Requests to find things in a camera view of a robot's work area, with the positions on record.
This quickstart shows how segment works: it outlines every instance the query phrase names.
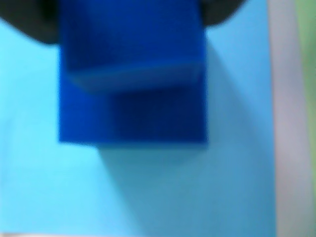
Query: block front face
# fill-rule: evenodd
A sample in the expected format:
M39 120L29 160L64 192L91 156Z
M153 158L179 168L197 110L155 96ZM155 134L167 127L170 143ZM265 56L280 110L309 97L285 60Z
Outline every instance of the block front face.
M187 84L204 63L198 0L69 0L60 12L68 74L86 90Z
M60 76L59 139L70 143L205 143L205 75L190 86L91 95Z

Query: green area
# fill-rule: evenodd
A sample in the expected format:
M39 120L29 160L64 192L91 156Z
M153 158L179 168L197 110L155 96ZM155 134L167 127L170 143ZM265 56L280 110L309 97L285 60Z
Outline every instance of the green area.
M316 0L296 0L316 197Z

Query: white strip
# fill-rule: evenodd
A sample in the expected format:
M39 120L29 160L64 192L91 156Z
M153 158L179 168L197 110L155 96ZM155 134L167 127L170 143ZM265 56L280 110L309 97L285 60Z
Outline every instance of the white strip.
M295 2L268 0L276 146L277 237L315 237L309 151Z

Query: light blue background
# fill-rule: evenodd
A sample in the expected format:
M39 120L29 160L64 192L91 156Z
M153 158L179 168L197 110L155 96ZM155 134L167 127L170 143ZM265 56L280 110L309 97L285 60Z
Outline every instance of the light blue background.
M0 36L1 232L275 236L264 0L207 32L207 150L58 144L58 49Z

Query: blue block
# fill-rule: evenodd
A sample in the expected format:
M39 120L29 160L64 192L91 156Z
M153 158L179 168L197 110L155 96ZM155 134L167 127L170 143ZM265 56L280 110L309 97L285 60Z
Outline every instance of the blue block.
M89 92L190 85L204 67L200 0L60 0L68 78Z
M199 0L60 3L61 142L207 142Z

